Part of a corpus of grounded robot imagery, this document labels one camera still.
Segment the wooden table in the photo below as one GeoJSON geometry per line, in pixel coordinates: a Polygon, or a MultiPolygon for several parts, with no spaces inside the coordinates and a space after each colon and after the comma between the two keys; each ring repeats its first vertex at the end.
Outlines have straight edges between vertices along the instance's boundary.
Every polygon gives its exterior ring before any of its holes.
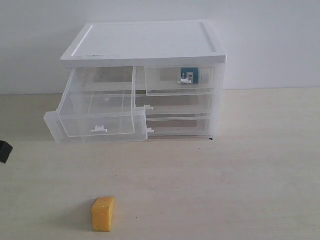
{"type": "Polygon", "coordinates": [[[320,239],[320,88],[224,91],[214,142],[57,146],[60,98],[0,96],[1,240],[320,239]],[[99,196],[110,233],[92,232],[99,196]]]}

